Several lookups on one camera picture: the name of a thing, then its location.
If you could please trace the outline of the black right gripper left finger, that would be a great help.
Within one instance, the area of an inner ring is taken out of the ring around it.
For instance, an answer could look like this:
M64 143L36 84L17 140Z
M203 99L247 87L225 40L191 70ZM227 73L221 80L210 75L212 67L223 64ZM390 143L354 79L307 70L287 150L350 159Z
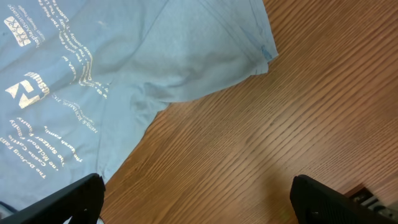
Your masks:
M1 203L2 213L7 214L1 224L103 223L105 191L103 178L92 173L23 210Z

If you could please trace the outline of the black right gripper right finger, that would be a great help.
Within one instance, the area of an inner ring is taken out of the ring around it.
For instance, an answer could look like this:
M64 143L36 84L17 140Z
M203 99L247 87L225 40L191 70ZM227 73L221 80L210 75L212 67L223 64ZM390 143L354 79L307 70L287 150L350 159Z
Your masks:
M294 177L290 202L300 224L397 224L307 175Z

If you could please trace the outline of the light blue printed t-shirt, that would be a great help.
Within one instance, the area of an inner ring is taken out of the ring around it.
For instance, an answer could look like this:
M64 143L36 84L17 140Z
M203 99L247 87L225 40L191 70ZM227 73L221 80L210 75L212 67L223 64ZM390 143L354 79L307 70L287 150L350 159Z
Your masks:
M262 1L1 0L1 216L107 182L158 112L277 55Z

